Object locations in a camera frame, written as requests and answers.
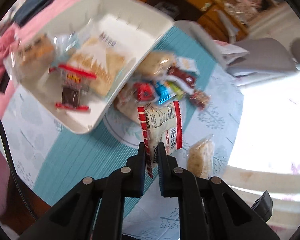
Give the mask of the teal floral tablecloth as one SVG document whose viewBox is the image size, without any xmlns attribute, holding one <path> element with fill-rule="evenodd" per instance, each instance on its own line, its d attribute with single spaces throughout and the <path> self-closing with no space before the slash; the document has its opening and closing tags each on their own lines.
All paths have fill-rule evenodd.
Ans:
<svg viewBox="0 0 300 240">
<path fill-rule="evenodd" d="M 242 115 L 243 95 L 233 78 L 195 40 L 173 27 L 156 45 L 196 61 L 196 86 L 210 96 L 204 110 L 180 101 L 183 147 L 174 152 L 179 166 L 200 139 L 215 143 L 213 173 L 224 171 Z M 55 204 L 85 176 L 103 178 L 122 167 L 142 142 L 141 127 L 110 107 L 90 133 L 77 135 L 53 118 L 25 89 L 13 94 L 2 117 L 17 174 L 47 204 Z M 125 201 L 123 232 L 138 239 L 178 239 L 175 198 L 162 198 L 157 177 L 146 177 L 143 197 Z"/>
</svg>

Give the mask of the wooden desk with drawers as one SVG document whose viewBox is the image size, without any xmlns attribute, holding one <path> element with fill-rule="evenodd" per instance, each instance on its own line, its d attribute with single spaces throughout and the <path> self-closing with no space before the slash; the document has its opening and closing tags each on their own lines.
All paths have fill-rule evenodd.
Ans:
<svg viewBox="0 0 300 240">
<path fill-rule="evenodd" d="M 230 27 L 234 27 L 234 39 L 245 39 L 249 31 L 234 16 L 226 12 L 220 0 L 140 0 L 151 6 L 167 2 L 178 8 L 179 14 L 174 20 L 189 20 L 197 22 L 212 38 L 229 42 Z"/>
</svg>

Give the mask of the red white snack packet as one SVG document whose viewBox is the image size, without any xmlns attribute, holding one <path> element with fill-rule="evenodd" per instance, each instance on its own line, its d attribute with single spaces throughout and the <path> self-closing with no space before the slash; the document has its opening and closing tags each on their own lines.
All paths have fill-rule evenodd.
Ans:
<svg viewBox="0 0 300 240">
<path fill-rule="evenodd" d="M 137 108 L 146 152 L 146 168 L 150 178 L 157 166 L 157 145 L 164 144 L 167 155 L 183 146 L 182 118 L 179 101 L 165 106 L 139 106 Z"/>
</svg>

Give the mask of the grey office chair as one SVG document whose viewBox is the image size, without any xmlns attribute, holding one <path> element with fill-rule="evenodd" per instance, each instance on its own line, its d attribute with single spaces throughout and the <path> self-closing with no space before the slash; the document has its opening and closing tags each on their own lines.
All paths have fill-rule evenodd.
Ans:
<svg viewBox="0 0 300 240">
<path fill-rule="evenodd" d="M 245 39 L 235 45 L 248 51 L 247 55 L 227 60 L 221 45 L 196 22 L 176 21 L 176 27 L 194 38 L 233 77 L 251 74 L 289 75 L 298 71 L 300 65 L 300 38 L 296 38 L 287 50 L 273 38 Z"/>
</svg>

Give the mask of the dark blue folded clothing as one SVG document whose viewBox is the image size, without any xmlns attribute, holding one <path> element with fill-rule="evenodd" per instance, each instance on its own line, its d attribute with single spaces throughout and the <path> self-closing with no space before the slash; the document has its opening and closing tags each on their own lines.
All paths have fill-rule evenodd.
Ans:
<svg viewBox="0 0 300 240">
<path fill-rule="evenodd" d="M 23 27 L 53 1 L 54 0 L 26 0 L 12 17 L 12 22 L 20 28 Z"/>
</svg>

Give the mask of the blue snack packet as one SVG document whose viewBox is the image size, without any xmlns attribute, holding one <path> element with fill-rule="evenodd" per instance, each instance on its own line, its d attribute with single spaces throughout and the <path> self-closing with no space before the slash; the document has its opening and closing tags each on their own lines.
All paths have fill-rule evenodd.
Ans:
<svg viewBox="0 0 300 240">
<path fill-rule="evenodd" d="M 169 86 L 166 86 L 161 81 L 154 81 L 153 87 L 155 89 L 156 94 L 159 97 L 159 99 L 157 100 L 157 103 L 159 105 L 168 102 L 176 96 L 176 93 Z"/>
</svg>

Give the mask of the white plastic storage bin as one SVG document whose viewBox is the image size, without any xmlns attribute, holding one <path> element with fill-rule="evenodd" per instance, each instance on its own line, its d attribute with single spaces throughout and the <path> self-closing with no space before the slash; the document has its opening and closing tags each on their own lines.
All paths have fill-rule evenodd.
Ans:
<svg viewBox="0 0 300 240">
<path fill-rule="evenodd" d="M 10 78 L 57 121 L 85 134 L 173 24 L 137 0 L 80 0 L 4 64 Z"/>
</svg>

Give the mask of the clear-wrapped rice cracker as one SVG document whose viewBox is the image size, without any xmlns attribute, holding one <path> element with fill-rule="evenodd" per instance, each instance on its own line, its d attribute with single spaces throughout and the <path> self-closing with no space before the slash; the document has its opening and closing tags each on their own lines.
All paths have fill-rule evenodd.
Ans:
<svg viewBox="0 0 300 240">
<path fill-rule="evenodd" d="M 214 152 L 212 134 L 199 140 L 187 152 L 187 170 L 198 178 L 209 179 L 212 175 Z"/>
</svg>

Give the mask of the dark red snack packet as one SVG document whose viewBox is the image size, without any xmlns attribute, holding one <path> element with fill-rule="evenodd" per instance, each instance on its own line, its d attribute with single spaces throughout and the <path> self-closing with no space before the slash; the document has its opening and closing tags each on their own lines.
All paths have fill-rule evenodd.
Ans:
<svg viewBox="0 0 300 240">
<path fill-rule="evenodd" d="M 187 83 L 187 85 L 191 88 L 195 87 L 195 83 L 196 83 L 196 78 L 190 74 L 188 74 L 187 72 L 180 70 L 177 67 L 170 67 L 168 69 L 167 72 L 168 75 L 173 75 L 177 78 L 180 78 L 181 80 L 185 81 Z"/>
</svg>

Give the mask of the large bread snack package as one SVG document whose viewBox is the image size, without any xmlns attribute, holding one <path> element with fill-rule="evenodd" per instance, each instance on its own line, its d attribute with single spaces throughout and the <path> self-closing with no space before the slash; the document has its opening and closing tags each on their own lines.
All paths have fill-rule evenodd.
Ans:
<svg viewBox="0 0 300 240">
<path fill-rule="evenodd" d="M 101 37 L 91 36 L 66 62 L 67 65 L 94 73 L 90 88 L 100 96 L 110 91 L 117 74 L 126 64 L 123 53 L 106 44 Z"/>
</svg>

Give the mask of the red round snack packet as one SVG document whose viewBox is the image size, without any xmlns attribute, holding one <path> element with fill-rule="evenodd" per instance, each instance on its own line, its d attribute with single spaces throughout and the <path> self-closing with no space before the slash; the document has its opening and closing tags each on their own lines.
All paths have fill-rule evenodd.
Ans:
<svg viewBox="0 0 300 240">
<path fill-rule="evenodd" d="M 153 101 L 156 98 L 155 90 L 150 83 L 136 82 L 133 88 L 138 101 Z"/>
</svg>

